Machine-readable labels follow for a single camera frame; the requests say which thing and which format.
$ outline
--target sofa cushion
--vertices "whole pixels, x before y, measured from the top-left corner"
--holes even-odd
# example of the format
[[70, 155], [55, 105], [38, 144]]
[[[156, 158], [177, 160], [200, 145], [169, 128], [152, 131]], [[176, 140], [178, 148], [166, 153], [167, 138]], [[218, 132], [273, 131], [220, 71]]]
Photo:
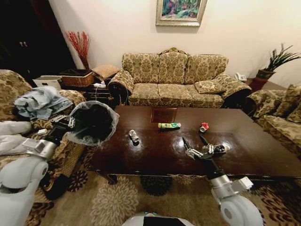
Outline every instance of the sofa cushion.
[[221, 85], [238, 82], [236, 78], [231, 77], [230, 75], [225, 73], [217, 75], [214, 80], [217, 80]]
[[183, 84], [187, 55], [169, 52], [160, 55], [159, 83]]
[[228, 59], [221, 55], [191, 55], [188, 58], [184, 84], [211, 80], [225, 71]]
[[120, 68], [113, 65], [101, 65], [92, 69], [94, 76], [98, 79], [107, 79], [120, 71]]
[[199, 94], [215, 94], [225, 92], [227, 89], [223, 87], [217, 80], [198, 81], [194, 83]]
[[179, 84], [159, 84], [160, 105], [189, 107], [192, 97], [184, 85]]
[[157, 106], [159, 105], [158, 85], [136, 83], [134, 91], [128, 100], [130, 105], [134, 106]]
[[286, 118], [297, 107], [301, 98], [301, 86], [290, 85], [274, 116]]
[[265, 131], [280, 141], [289, 151], [301, 157], [301, 125], [283, 118], [265, 115], [257, 120]]
[[185, 85], [185, 88], [192, 97], [191, 107], [220, 108], [224, 103], [218, 94], [199, 94], [194, 85]]
[[158, 54], [125, 53], [122, 57], [122, 67], [130, 72], [134, 83], [158, 83]]
[[287, 120], [295, 123], [301, 123], [301, 101], [297, 108], [288, 115]]

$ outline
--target wicker basket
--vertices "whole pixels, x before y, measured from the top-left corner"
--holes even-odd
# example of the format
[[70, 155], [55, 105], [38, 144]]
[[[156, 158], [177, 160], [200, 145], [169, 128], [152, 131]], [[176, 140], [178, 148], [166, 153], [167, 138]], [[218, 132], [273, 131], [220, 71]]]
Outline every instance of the wicker basket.
[[69, 69], [61, 72], [62, 80], [65, 86], [87, 87], [94, 82], [93, 72], [91, 70]]

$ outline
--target floral patterned sofa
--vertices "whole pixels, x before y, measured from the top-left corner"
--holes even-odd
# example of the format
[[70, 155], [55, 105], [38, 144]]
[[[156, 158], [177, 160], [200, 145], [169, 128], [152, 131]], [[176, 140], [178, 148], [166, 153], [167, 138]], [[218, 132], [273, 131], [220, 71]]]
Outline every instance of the floral patterned sofa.
[[[221, 55], [189, 55], [176, 48], [160, 54], [125, 53], [123, 70], [109, 83], [114, 98], [130, 105], [234, 107], [250, 94], [246, 84], [223, 74], [228, 59]], [[194, 83], [217, 80], [222, 94], [199, 94]]]
[[244, 111], [301, 160], [301, 104], [298, 106], [299, 109], [295, 109], [291, 114], [283, 116], [277, 114], [286, 92], [286, 90], [258, 90], [246, 98], [248, 106]]
[[[0, 70], [0, 121], [28, 121], [16, 113], [13, 101], [20, 95], [30, 91], [31, 86], [19, 74], [10, 70]], [[69, 114], [85, 98], [77, 91], [60, 90], [59, 93], [71, 100], [74, 104], [62, 111], [62, 114]], [[31, 121], [32, 130], [26, 137], [39, 139], [44, 135], [37, 135], [39, 129], [52, 129], [50, 121], [34, 120]], [[60, 146], [55, 150], [53, 158], [48, 162], [49, 169], [42, 179], [35, 195], [35, 205], [46, 205], [50, 200], [62, 195], [68, 186], [68, 177], [84, 151], [84, 145], [75, 144], [64, 137]], [[9, 162], [17, 158], [26, 157], [23, 155], [0, 156], [0, 170]]]

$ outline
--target painting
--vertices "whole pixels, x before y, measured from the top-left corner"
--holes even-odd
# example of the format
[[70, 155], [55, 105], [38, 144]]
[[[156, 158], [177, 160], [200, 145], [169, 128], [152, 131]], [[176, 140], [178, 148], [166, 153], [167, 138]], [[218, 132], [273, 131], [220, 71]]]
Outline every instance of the painting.
[[207, 0], [158, 0], [156, 25], [200, 26]]

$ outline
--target wooden cabinet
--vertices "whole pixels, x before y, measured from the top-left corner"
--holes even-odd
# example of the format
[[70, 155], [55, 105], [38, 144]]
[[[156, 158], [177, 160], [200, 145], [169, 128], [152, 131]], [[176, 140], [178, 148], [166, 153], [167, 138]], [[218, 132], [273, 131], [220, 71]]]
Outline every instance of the wooden cabinet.
[[0, 1], [0, 68], [31, 85], [41, 75], [75, 68], [48, 0]]

